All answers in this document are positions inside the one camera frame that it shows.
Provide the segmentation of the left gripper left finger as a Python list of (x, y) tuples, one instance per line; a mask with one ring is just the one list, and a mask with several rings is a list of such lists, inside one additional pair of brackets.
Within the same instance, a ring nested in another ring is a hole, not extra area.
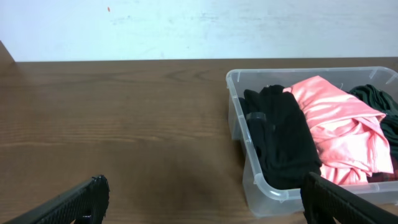
[(108, 180), (97, 175), (6, 224), (101, 224), (108, 206)]

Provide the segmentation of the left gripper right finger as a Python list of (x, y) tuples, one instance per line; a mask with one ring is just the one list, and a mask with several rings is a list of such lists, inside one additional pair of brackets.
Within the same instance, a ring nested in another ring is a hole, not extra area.
[(300, 194), (308, 224), (397, 224), (397, 215), (314, 172), (304, 177)]

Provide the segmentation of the pink shirt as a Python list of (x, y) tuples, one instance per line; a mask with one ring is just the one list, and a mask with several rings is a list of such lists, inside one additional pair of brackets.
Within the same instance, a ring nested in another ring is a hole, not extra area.
[(374, 173), (394, 171), (380, 122), (385, 114), (315, 76), (298, 82), (293, 94), (322, 162), (322, 177), (338, 185), (366, 184)]

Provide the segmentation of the black garment with tape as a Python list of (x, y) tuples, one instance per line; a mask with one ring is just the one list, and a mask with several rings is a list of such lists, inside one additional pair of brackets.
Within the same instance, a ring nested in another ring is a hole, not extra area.
[(239, 99), (266, 182), (279, 190), (300, 188), (322, 162), (303, 111), (281, 85), (244, 90)]

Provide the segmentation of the dark green garment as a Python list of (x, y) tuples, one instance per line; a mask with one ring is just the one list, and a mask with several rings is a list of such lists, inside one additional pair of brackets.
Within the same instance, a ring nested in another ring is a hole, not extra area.
[(356, 86), (349, 94), (386, 115), (381, 121), (381, 129), (389, 142), (391, 156), (397, 159), (397, 103), (392, 96), (370, 84)]

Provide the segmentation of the clear plastic storage container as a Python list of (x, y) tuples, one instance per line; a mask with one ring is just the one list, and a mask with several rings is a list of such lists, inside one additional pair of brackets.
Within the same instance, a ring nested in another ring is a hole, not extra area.
[(245, 90), (265, 86), (291, 86), (321, 76), (343, 91), (371, 84), (397, 99), (397, 72), (387, 67), (235, 69), (226, 75), (229, 90), (228, 124), (231, 137), (240, 141), (245, 155), (243, 189), (252, 213), (258, 217), (290, 215), (303, 210), (300, 189), (278, 190), (265, 180), (244, 113), (239, 103)]

